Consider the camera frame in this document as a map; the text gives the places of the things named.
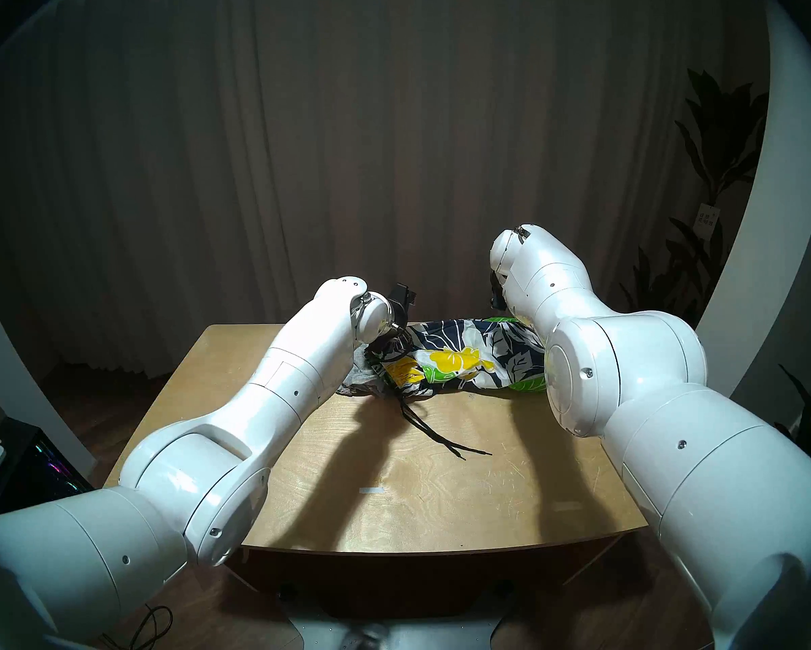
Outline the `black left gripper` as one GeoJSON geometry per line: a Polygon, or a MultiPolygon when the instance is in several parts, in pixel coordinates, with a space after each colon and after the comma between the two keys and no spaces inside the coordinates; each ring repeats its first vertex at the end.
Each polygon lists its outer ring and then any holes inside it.
{"type": "Polygon", "coordinates": [[[410,308],[415,304],[417,293],[404,283],[395,283],[387,297],[390,303],[393,320],[388,330],[389,334],[399,334],[409,322],[410,308]]]}

